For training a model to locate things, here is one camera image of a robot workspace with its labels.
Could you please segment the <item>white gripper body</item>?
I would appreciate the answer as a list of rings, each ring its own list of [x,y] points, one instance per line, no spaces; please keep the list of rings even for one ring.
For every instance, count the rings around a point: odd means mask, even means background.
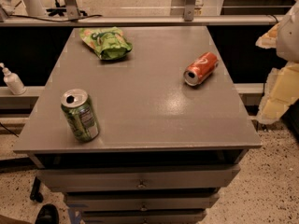
[[[288,11],[278,27],[277,56],[299,63],[299,2]]]

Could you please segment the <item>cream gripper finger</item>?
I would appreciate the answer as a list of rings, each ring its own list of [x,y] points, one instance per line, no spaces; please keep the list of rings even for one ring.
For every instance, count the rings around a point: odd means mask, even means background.
[[[277,47],[278,27],[279,24],[275,24],[257,39],[255,45],[262,49],[275,49]]]
[[[266,80],[256,119],[261,124],[273,124],[298,99],[299,63],[287,62],[281,69],[273,68]]]

